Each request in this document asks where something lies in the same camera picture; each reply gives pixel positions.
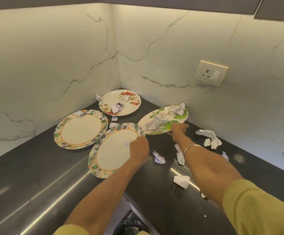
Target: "plate rim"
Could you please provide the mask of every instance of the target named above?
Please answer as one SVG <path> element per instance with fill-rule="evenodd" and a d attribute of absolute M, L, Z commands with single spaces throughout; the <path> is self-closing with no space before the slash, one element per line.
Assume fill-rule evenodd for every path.
<path fill-rule="evenodd" d="M 141 120 L 142 120 L 145 116 L 147 116 L 147 115 L 149 115 L 149 114 L 151 114 L 151 113 L 153 113 L 153 112 L 160 111 L 160 109 L 166 109 L 166 108 L 168 108 L 168 107 L 171 107 L 171 106 L 161 107 L 161 108 L 158 108 L 157 110 L 153 110 L 153 111 L 151 111 L 150 113 L 144 115 L 144 116 L 139 120 L 138 125 L 140 126 L 140 122 L 141 122 Z M 183 122 L 185 122 L 185 121 L 187 120 L 187 118 L 188 118 L 188 116 L 189 116 L 189 111 L 188 111 L 187 108 L 185 108 L 185 110 L 187 111 L 186 117 L 183 118 L 183 119 L 181 119 L 181 120 L 179 120 L 178 122 L 181 122 L 181 121 L 182 121 L 182 123 L 183 123 Z M 166 132 L 169 132 L 169 131 L 171 131 L 171 129 L 169 129 L 169 130 L 167 130 L 167 131 L 164 131 L 164 132 L 161 132 L 161 133 L 156 132 L 156 133 L 145 133 L 145 134 L 146 134 L 146 135 L 158 135 L 158 134 L 163 134 L 163 133 L 166 133 Z"/>
<path fill-rule="evenodd" d="M 111 116 L 117 116 L 117 117 L 118 117 L 118 116 L 125 116 L 125 115 L 132 114 L 132 113 L 135 112 L 137 109 L 139 109 L 140 106 L 141 106 L 141 104 L 142 104 L 142 99 L 141 99 L 141 97 L 139 96 L 139 94 L 137 94 L 136 92 L 134 92 L 134 91 L 132 91 L 132 90 L 127 90 L 127 89 L 123 89 L 123 90 L 121 90 L 121 89 L 112 90 L 112 91 L 106 93 L 105 95 L 103 95 L 103 98 L 104 98 L 104 96 L 106 96 L 106 95 L 109 94 L 109 93 L 117 93 L 117 92 L 123 92 L 123 91 L 129 91 L 130 93 L 136 94 L 137 97 L 138 97 L 138 100 L 140 100 L 140 104 L 139 104 L 136 108 L 133 108 L 133 109 L 135 109 L 134 111 L 132 111 L 131 113 L 128 113 L 128 114 L 124 114 L 124 115 L 108 114 L 108 113 L 107 113 L 106 111 L 104 111 L 104 110 L 101 108 L 101 106 L 100 106 L 102 100 L 100 100 L 100 101 L 98 102 L 98 106 L 100 107 L 100 110 L 101 110 L 103 113 L 105 113 L 105 114 L 108 114 L 108 115 L 111 115 Z"/>
<path fill-rule="evenodd" d="M 95 142 L 95 144 L 93 145 L 93 147 L 90 151 L 90 154 L 89 154 L 88 167 L 89 167 L 89 170 L 91 171 L 91 173 L 94 176 L 99 177 L 99 178 L 107 178 L 117 171 L 118 168 L 115 169 L 115 170 L 102 170 L 101 168 L 99 168 L 99 166 L 97 165 L 97 162 L 96 162 L 97 161 L 96 160 L 97 151 L 98 151 L 101 143 L 103 143 L 110 135 L 114 134 L 115 132 L 117 132 L 119 130 L 123 130 L 124 126 L 126 126 L 126 129 L 129 129 L 128 127 L 133 127 L 134 130 L 138 133 L 138 135 L 145 136 L 142 128 L 135 123 L 122 123 L 122 124 L 116 125 L 115 127 L 112 127 L 109 130 L 107 130 L 103 134 L 103 135 L 106 135 L 106 136 L 103 137 L 103 135 L 102 135 L 101 138 L 97 142 Z"/>
<path fill-rule="evenodd" d="M 87 143 L 81 143 L 81 144 L 68 144 L 67 142 L 65 142 L 62 138 L 61 138 L 61 131 L 62 131 L 62 128 L 63 126 L 69 122 L 70 120 L 78 117 L 77 116 L 77 112 L 74 112 L 68 116 L 66 116 L 65 118 L 63 118 L 59 123 L 58 125 L 56 126 L 55 128 L 55 131 L 54 131 L 54 140 L 56 142 L 56 144 L 58 146 L 60 146 L 61 148 L 64 148 L 64 149 L 82 149 L 82 148 L 85 148 L 87 146 L 90 146 L 92 145 L 93 143 L 95 143 L 97 140 L 99 140 L 101 138 L 101 136 L 103 134 L 105 134 L 106 130 L 107 130 L 107 127 L 108 127 L 108 118 L 106 117 L 106 115 L 101 112 L 101 111 L 98 111 L 98 110 L 81 110 L 82 113 L 98 113 L 99 115 L 102 116 L 102 118 L 100 118 L 101 120 L 101 123 L 102 123 L 102 128 L 100 130 L 100 132 L 90 141 L 88 141 Z"/>

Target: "hand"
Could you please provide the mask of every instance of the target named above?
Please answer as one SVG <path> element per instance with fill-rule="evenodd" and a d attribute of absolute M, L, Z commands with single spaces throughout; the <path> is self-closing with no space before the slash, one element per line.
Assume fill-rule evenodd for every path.
<path fill-rule="evenodd" d="M 187 131 L 188 127 L 189 125 L 185 123 L 181 123 L 181 124 L 173 123 L 171 125 L 171 131 L 168 131 L 167 134 L 172 135 L 172 139 L 175 142 L 177 142 L 178 135 L 184 134 Z"/>
<path fill-rule="evenodd" d="M 135 141 L 130 143 L 130 159 L 137 163 L 138 167 L 147 161 L 149 152 L 149 142 L 145 136 L 137 137 Z"/>

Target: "bracelet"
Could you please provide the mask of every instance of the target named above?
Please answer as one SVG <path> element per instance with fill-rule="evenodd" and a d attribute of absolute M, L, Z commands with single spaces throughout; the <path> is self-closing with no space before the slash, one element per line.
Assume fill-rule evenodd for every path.
<path fill-rule="evenodd" d="M 186 148 L 186 150 L 184 150 L 184 156 L 186 155 L 186 152 L 187 152 L 187 150 L 189 149 L 189 148 L 191 148 L 191 147 L 194 147 L 194 146 L 199 146 L 199 147 L 202 147 L 201 145 L 198 145 L 198 144 L 193 144 L 193 145 L 191 145 L 191 146 L 188 146 L 187 148 Z"/>

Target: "plate with colorful leaf border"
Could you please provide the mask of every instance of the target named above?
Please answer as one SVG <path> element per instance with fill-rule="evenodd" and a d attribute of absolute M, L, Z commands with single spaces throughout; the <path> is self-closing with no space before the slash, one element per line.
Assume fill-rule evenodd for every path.
<path fill-rule="evenodd" d="M 167 106 L 165 108 L 160 108 L 157 110 L 152 111 L 151 113 L 145 115 L 142 119 L 140 119 L 138 125 L 142 128 L 145 134 L 161 134 L 161 133 L 166 133 L 171 130 L 171 125 L 172 123 L 183 123 L 186 121 L 189 112 L 187 109 L 184 110 L 183 115 L 169 115 L 166 114 L 171 106 Z M 169 120 L 168 123 L 164 124 L 161 126 L 160 129 L 158 130 L 148 130 L 145 127 L 145 124 L 150 122 L 152 118 L 155 116 L 164 116 Z"/>
<path fill-rule="evenodd" d="M 130 98 L 126 100 L 121 100 L 122 96 L 128 95 Z M 116 105 L 118 102 L 123 103 L 121 111 L 113 113 L 112 105 Z M 128 115 L 135 112 L 141 105 L 141 98 L 138 94 L 131 90 L 114 90 L 103 96 L 99 102 L 101 111 L 108 115 Z"/>
<path fill-rule="evenodd" d="M 64 118 L 54 132 L 55 142 L 64 149 L 81 149 L 101 138 L 108 127 L 105 114 L 97 110 L 81 110 Z"/>
<path fill-rule="evenodd" d="M 95 142 L 89 155 L 89 169 L 99 178 L 107 178 L 115 173 L 130 157 L 130 147 L 126 142 L 132 142 L 144 135 L 137 124 L 124 123 L 106 131 Z"/>

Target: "wall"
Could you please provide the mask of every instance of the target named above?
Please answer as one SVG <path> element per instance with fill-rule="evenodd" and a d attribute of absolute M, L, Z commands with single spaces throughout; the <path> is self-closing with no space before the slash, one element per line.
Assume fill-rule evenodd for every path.
<path fill-rule="evenodd" d="M 113 5 L 122 87 L 284 169 L 284 22 Z M 203 59 L 229 67 L 220 87 L 194 80 Z"/>
<path fill-rule="evenodd" d="M 109 4 L 0 11 L 0 155 L 118 89 L 116 53 Z"/>

